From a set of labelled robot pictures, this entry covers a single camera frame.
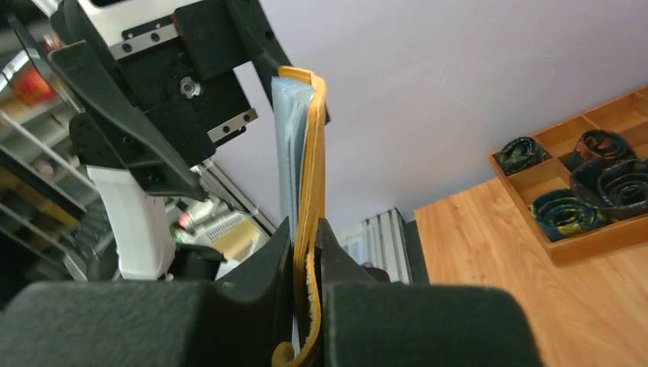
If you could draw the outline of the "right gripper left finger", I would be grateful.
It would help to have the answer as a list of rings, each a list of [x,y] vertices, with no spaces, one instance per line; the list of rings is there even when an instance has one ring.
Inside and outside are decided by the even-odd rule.
[[[217,281],[40,282],[1,318],[3,366],[268,366],[291,333],[290,231]]]

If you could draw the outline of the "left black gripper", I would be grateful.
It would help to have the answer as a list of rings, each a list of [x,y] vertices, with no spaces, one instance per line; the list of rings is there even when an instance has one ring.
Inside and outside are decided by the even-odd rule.
[[[65,47],[51,66],[83,104],[79,141],[92,165],[122,167],[151,196],[203,201],[190,167],[254,118],[235,69],[271,78],[292,66],[258,0],[63,1]]]

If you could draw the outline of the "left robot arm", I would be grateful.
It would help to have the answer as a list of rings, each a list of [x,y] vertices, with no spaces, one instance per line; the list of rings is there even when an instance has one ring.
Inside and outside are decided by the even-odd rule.
[[[170,270],[163,198],[207,199],[197,167],[255,117],[235,75],[251,63],[276,122],[296,281],[314,279],[326,212],[327,86],[293,67],[259,1],[61,1],[50,52],[81,106],[70,133],[100,193],[127,279]]]

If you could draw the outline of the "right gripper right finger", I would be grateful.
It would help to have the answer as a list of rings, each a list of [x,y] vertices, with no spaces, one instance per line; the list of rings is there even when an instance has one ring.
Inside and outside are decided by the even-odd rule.
[[[328,221],[316,235],[324,366],[540,366],[522,307],[488,286],[379,281],[339,245]]]

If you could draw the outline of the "yellow leather card holder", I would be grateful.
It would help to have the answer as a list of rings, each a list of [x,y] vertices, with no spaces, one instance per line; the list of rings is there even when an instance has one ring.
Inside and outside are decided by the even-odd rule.
[[[277,345],[272,366],[311,366],[316,361],[322,327],[322,305],[316,267],[316,233],[319,220],[326,216],[326,81],[313,71],[290,66],[278,68],[278,76],[305,83],[314,88],[306,114],[305,152],[301,167],[299,217],[293,250],[293,295],[298,320],[309,318],[300,327],[304,342],[298,353],[289,342]]]

